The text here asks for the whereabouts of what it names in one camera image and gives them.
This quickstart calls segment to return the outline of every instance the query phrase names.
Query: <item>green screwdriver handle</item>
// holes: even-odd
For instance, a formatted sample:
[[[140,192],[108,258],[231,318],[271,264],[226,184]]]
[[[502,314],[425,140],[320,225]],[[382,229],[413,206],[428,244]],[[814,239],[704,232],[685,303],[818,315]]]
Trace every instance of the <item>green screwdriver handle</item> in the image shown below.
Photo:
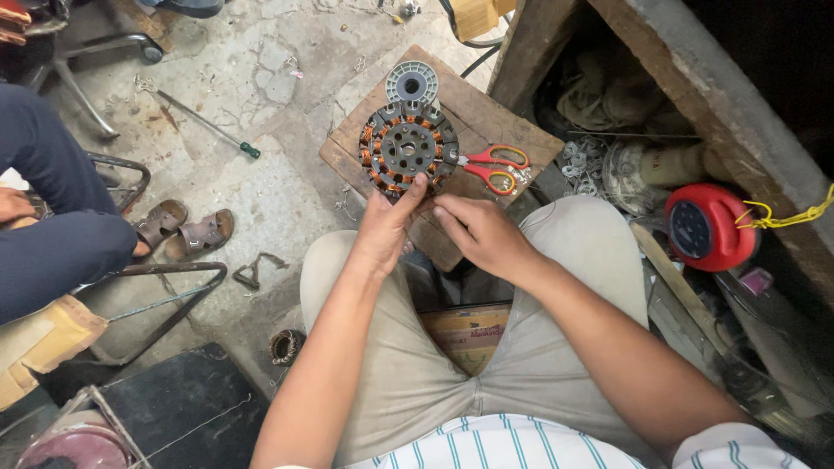
[[[254,159],[258,159],[258,157],[260,156],[260,150],[252,148],[252,145],[247,144],[246,142],[240,144],[240,149],[248,153],[249,156],[251,156]]]

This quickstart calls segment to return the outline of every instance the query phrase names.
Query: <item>gray plastic spool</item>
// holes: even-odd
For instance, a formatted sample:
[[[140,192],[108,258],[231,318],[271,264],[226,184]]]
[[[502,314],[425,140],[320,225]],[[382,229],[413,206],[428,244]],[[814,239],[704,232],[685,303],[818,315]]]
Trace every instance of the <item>gray plastic spool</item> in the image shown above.
[[[388,74],[385,96],[391,103],[420,101],[431,104],[437,97],[437,73],[416,60],[403,62]]]

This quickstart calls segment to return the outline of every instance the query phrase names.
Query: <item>scissors handle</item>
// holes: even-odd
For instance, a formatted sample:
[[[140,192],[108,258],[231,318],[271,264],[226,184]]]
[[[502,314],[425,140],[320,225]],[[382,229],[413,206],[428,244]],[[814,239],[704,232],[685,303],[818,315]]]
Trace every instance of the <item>scissors handle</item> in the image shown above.
[[[507,150],[513,154],[520,156],[524,159],[523,163],[516,163],[515,161],[503,158],[493,158],[492,154],[501,151]],[[472,163],[497,163],[497,164],[508,164],[516,169],[524,169],[530,166],[530,158],[527,158],[527,154],[516,147],[510,147],[509,145],[492,145],[491,147],[487,148],[485,151],[478,153],[478,154],[467,154],[466,158],[468,158]]]
[[[486,187],[490,188],[492,192],[495,192],[498,195],[510,195],[513,193],[513,189],[515,189],[515,176],[506,171],[501,171],[499,169],[491,169],[486,168],[484,166],[476,166],[474,164],[467,164],[463,167],[464,171],[467,173],[472,173],[479,178],[483,179],[486,182]],[[495,187],[492,184],[490,179],[494,178],[495,176],[500,176],[502,178],[507,178],[510,180],[510,188],[507,190],[501,190]]]

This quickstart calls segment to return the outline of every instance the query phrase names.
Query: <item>hand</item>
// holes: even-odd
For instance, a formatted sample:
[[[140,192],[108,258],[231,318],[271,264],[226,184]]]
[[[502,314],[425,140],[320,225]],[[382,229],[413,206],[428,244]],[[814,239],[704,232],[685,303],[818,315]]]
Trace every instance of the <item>hand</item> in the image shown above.
[[[0,187],[0,223],[22,217],[34,217],[38,212],[29,204],[26,195],[16,189]]]
[[[504,210],[489,200],[445,194],[433,204],[435,217],[460,252],[492,275],[518,285],[530,263],[545,258]]]
[[[371,193],[347,265],[379,278],[391,273],[428,181],[425,174],[417,174],[411,188],[393,205],[378,190]]]

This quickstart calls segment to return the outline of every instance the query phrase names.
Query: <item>red scissors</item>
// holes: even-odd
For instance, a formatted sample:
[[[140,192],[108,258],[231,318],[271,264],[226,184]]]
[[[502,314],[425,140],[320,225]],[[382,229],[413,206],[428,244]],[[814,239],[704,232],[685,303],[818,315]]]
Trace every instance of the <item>red scissors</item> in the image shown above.
[[[520,156],[524,160],[524,162],[516,163],[515,161],[509,159],[493,158],[493,153],[499,152],[501,150]],[[470,163],[506,164],[516,169],[524,169],[530,166],[530,159],[527,158],[527,154],[525,152],[521,151],[520,149],[517,149],[516,147],[510,147],[509,145],[492,145],[491,147],[487,148],[484,152],[478,154],[462,154],[458,156],[458,166],[461,166],[464,169],[464,171],[466,171],[467,173],[472,173],[478,176],[479,178],[483,179],[486,182],[486,186],[489,187],[492,192],[495,192],[498,195],[510,195],[512,194],[513,189],[515,189],[516,185],[514,175],[501,169],[486,168],[484,166],[478,166]],[[496,176],[508,179],[510,181],[510,188],[507,190],[501,190],[495,187],[490,181],[490,179]]]

